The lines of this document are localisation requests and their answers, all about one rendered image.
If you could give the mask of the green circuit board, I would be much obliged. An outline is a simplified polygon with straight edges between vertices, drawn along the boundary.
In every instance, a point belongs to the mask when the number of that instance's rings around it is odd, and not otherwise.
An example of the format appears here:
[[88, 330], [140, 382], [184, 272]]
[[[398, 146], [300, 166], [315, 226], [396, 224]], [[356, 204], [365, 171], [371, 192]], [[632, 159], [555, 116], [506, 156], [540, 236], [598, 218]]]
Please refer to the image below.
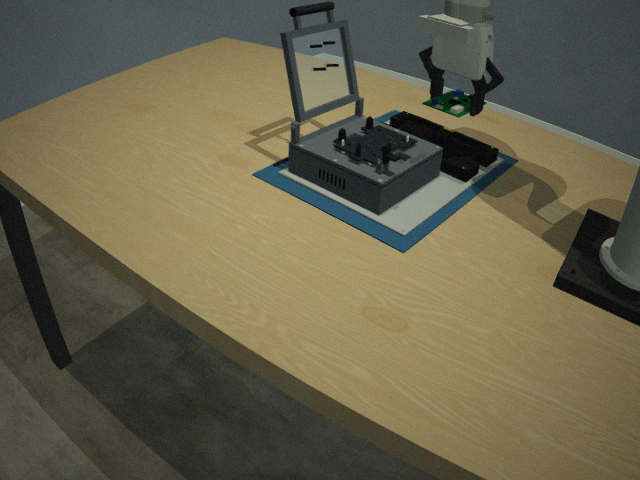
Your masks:
[[470, 112], [471, 98], [472, 95], [465, 95], [463, 91], [452, 90], [423, 104], [459, 118]]

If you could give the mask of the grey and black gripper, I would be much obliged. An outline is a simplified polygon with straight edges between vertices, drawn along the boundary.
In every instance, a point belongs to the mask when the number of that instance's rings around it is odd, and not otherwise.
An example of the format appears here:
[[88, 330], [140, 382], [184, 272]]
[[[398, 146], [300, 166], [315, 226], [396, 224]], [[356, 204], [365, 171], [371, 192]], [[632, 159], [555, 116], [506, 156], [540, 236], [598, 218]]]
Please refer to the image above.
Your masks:
[[[421, 51], [419, 56], [431, 79], [430, 99], [443, 94], [445, 71], [471, 79], [475, 94], [469, 114], [475, 116], [483, 110], [485, 94], [501, 84], [504, 78], [493, 65], [492, 24], [484, 22], [469, 26], [475, 28], [474, 43], [465, 45], [434, 36], [433, 46]], [[486, 84], [484, 77], [490, 75], [492, 80]]]

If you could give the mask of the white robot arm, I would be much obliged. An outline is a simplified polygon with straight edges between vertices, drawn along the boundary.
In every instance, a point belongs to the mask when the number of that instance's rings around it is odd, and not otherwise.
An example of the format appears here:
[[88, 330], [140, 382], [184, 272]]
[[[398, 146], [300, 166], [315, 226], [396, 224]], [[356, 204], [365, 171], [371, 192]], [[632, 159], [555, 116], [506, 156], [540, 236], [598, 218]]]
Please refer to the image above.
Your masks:
[[[418, 16], [417, 31], [466, 45], [474, 43], [475, 28], [468, 25], [495, 21], [490, 1], [445, 0], [444, 14]], [[603, 242], [599, 257], [614, 279], [640, 291], [640, 166], [616, 235]]]

